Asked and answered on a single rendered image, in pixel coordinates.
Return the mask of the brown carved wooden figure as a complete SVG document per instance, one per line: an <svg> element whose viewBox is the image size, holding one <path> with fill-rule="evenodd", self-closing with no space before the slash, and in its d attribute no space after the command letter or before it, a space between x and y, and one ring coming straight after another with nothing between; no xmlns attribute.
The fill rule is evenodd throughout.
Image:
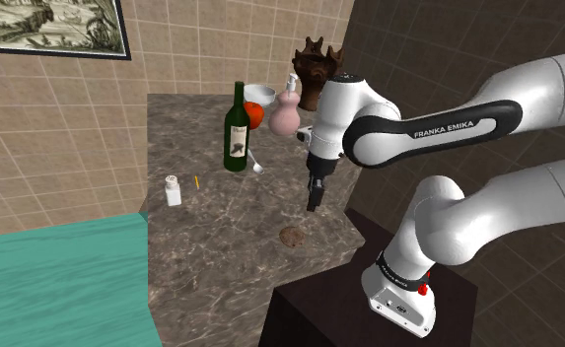
<svg viewBox="0 0 565 347"><path fill-rule="evenodd" d="M340 73L344 61L344 48L335 51L330 45L326 54L322 54L323 37L313 41L306 37L306 46L302 51L295 50L292 59L294 70L302 84L299 108L315 111L318 97L326 81Z"/></svg>

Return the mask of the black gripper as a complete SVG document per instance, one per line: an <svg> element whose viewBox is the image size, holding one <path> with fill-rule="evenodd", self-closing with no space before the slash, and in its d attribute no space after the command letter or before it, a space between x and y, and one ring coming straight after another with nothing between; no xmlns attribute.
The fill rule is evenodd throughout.
<svg viewBox="0 0 565 347"><path fill-rule="evenodd" d="M325 192L324 180L327 176L334 173L336 165L336 159L324 159L313 153L308 153L307 168L310 174L308 183L308 211L315 212L320 206Z"/></svg>

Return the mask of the red tomato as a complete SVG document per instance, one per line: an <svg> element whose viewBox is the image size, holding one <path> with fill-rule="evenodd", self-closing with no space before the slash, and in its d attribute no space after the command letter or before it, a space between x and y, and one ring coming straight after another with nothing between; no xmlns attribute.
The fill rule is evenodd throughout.
<svg viewBox="0 0 565 347"><path fill-rule="evenodd" d="M245 102L244 109L249 117L249 129L256 129L261 124L264 117L263 107L257 103Z"/></svg>

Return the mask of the green wine bottle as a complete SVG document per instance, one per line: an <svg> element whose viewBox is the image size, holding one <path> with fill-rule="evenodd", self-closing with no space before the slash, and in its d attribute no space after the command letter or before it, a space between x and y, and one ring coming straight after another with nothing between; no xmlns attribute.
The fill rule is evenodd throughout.
<svg viewBox="0 0 565 347"><path fill-rule="evenodd" d="M244 107L245 84L235 83L234 103L225 116L224 167L241 172L247 167L250 119Z"/></svg>

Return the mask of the dark robot stand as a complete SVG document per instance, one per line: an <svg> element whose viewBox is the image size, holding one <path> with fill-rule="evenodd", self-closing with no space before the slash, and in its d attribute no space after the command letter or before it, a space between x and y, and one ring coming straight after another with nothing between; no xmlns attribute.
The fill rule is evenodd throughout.
<svg viewBox="0 0 565 347"><path fill-rule="evenodd" d="M347 264L276 287L257 347L470 347L478 289L445 266L431 270L437 316L426 337L370 310L361 275L392 234L352 209L345 214L364 245Z"/></svg>

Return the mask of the silver spoon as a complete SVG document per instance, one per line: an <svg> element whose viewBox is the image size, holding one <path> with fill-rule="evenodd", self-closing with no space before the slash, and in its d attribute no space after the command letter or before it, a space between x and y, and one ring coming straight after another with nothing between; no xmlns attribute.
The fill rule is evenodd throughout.
<svg viewBox="0 0 565 347"><path fill-rule="evenodd" d="M251 149L247 150L247 154L248 157L252 160L253 162L253 166L252 169L256 174L263 174L264 173L264 168L257 162L257 160L255 159Z"/></svg>

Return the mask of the white bowl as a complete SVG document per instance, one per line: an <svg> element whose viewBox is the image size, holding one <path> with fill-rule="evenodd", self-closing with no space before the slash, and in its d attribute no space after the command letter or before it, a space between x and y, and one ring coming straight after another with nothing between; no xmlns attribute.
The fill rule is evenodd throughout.
<svg viewBox="0 0 565 347"><path fill-rule="evenodd" d="M268 86L248 84L244 87L244 99L246 102L267 107L274 102L275 98L276 91Z"/></svg>

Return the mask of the white salt shaker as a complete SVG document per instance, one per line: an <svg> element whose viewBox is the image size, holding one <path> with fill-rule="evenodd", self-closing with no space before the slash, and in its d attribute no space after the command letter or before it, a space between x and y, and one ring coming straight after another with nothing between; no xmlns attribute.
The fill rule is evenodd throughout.
<svg viewBox="0 0 565 347"><path fill-rule="evenodd" d="M165 192L169 206L181 204L180 186L175 175L167 175L165 177Z"/></svg>

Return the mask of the brown cookie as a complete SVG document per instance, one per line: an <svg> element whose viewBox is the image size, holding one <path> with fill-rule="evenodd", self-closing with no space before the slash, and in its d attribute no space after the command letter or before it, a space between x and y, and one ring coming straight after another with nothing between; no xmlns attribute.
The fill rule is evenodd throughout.
<svg viewBox="0 0 565 347"><path fill-rule="evenodd" d="M298 247L304 244L306 235L298 227L286 227L280 231L279 239L288 247Z"/></svg>

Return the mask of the pink soap dispenser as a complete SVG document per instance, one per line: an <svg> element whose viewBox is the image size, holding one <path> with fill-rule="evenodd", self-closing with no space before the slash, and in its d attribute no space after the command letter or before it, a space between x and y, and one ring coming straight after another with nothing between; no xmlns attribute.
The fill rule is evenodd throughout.
<svg viewBox="0 0 565 347"><path fill-rule="evenodd" d="M295 73L290 73L286 89L277 96L278 106L268 120L269 129L274 135L293 135L300 126L301 118L297 112L300 96L296 92L298 79Z"/></svg>

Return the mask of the framed landscape wall picture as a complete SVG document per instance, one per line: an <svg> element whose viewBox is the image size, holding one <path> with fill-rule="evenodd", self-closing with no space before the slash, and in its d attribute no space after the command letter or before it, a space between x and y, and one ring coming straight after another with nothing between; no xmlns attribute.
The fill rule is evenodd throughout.
<svg viewBox="0 0 565 347"><path fill-rule="evenodd" d="M0 53L131 58L119 0L0 0Z"/></svg>

